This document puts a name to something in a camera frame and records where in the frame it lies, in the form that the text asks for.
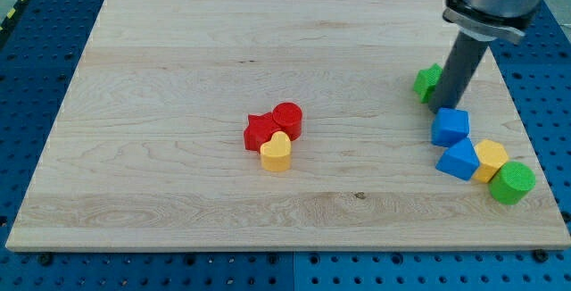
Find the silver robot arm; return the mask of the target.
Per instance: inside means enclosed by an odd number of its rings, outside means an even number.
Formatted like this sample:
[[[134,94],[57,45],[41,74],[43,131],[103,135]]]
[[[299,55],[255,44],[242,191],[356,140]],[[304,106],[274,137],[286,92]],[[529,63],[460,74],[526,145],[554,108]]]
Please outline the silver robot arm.
[[[479,41],[495,38],[518,44],[541,0],[446,0],[443,19]]]

